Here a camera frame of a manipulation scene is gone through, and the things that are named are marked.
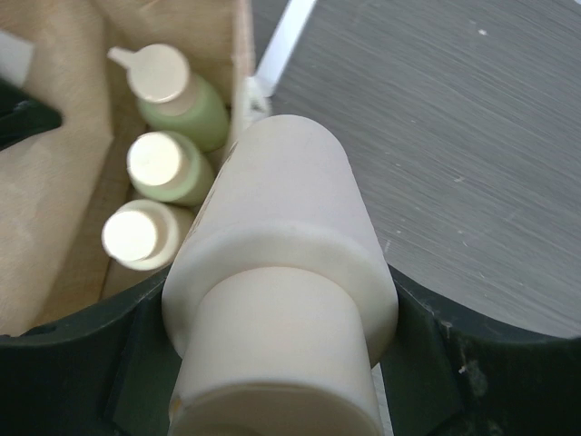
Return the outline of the green bottle beige cap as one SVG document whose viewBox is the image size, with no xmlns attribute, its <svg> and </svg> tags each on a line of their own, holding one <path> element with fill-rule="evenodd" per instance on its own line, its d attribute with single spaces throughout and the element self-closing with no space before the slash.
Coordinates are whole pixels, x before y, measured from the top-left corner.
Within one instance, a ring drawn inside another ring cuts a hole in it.
<svg viewBox="0 0 581 436">
<path fill-rule="evenodd" d="M 184 207 L 201 205 L 215 177 L 198 147 L 187 137 L 169 131 L 140 135 L 129 147 L 126 166 L 139 194 Z"/>
</svg>

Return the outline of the green pump bottle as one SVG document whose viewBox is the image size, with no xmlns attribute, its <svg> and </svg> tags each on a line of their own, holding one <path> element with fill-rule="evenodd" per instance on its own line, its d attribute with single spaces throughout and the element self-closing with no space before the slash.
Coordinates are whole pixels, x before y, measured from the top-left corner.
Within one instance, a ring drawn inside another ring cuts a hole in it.
<svg viewBox="0 0 581 436">
<path fill-rule="evenodd" d="M 153 44 L 131 51 L 115 46 L 107 57 L 124 68 L 138 110 L 153 130 L 182 134 L 205 153 L 226 144 L 230 119 L 224 101 L 177 48 Z"/>
</svg>

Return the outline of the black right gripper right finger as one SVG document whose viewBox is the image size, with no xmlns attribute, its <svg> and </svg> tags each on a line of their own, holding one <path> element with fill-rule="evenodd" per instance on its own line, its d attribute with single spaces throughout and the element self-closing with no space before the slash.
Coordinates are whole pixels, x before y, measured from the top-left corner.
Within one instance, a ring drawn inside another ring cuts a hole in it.
<svg viewBox="0 0 581 436">
<path fill-rule="evenodd" d="M 399 321 L 380 366 L 394 434 L 579 434 L 579 338 L 500 322 L 390 272 Z"/>
</svg>

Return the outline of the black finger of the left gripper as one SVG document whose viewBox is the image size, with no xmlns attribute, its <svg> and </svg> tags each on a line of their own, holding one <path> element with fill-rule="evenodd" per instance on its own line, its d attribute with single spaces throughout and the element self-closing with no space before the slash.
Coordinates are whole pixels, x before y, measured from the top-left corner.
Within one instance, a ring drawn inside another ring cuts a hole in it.
<svg viewBox="0 0 581 436">
<path fill-rule="evenodd" d="M 62 115 L 1 79 L 0 144 L 5 150 L 24 139 L 59 128 Z"/>
</svg>

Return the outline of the brown canvas bag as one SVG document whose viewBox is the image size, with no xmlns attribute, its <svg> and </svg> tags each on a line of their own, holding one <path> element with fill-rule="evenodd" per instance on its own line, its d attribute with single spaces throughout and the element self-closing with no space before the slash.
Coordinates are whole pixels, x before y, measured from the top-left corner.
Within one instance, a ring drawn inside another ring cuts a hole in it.
<svg viewBox="0 0 581 436">
<path fill-rule="evenodd" d="M 220 166 L 251 123 L 254 41 L 248 1 L 4 1 L 1 28 L 33 45 L 25 92 L 63 119 L 1 153 L 1 333 L 20 336 L 135 281 L 100 232 L 133 197 L 124 156 L 147 123 L 107 51 L 186 55 L 230 112 Z"/>
</svg>

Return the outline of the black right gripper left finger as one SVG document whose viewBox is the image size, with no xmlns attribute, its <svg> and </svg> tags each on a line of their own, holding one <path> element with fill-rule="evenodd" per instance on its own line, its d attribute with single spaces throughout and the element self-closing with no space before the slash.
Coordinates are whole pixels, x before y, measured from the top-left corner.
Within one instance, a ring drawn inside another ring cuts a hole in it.
<svg viewBox="0 0 581 436">
<path fill-rule="evenodd" d="M 167 274 L 2 336 L 2 434 L 167 434 L 181 365 L 162 321 Z"/>
</svg>

